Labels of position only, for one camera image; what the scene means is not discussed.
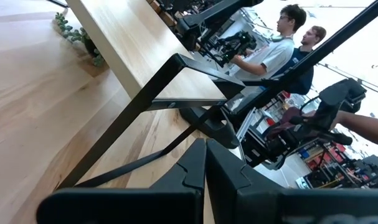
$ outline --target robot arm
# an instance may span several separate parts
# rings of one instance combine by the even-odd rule
[[[223,0],[200,14],[186,15],[177,20],[176,35],[189,51],[196,48],[205,26],[214,34],[235,12],[242,7],[260,4],[263,0]]]

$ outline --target white shirt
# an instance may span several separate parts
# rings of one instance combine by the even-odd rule
[[[259,80],[262,78],[270,78],[279,69],[281,69],[291,58],[294,52],[294,41],[292,38],[286,38],[279,42],[272,42],[244,59],[244,62],[251,64],[264,64],[266,66],[266,74],[254,75],[242,70],[237,65],[233,66],[230,73],[241,80]],[[252,88],[247,87],[242,91],[244,95],[248,95]]]

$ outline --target wooden table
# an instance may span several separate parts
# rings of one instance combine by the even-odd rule
[[[184,106],[221,105],[226,97],[205,74],[183,68],[174,68],[173,63],[191,60],[190,53],[176,39],[164,22],[154,13],[145,1],[137,0],[69,0],[74,14],[101,52],[104,59],[119,79],[132,101],[117,117],[103,136],[94,144],[69,176],[59,185],[71,187],[97,174],[109,171],[113,167],[105,157],[127,157],[124,149],[106,150],[120,137],[127,128],[135,129],[144,142],[132,141],[136,136],[123,136],[127,147],[136,147],[136,158],[143,158],[165,148],[179,133],[189,125],[176,110],[161,110],[154,117],[144,119],[141,124],[130,124],[146,110],[179,108]],[[235,85],[242,83],[234,78],[222,75]],[[167,86],[160,82],[176,75]],[[158,180],[180,158],[187,146],[194,140],[181,139],[182,144],[170,154],[130,173],[124,182],[128,187],[149,187]],[[117,187],[121,179],[116,179],[103,186]]]

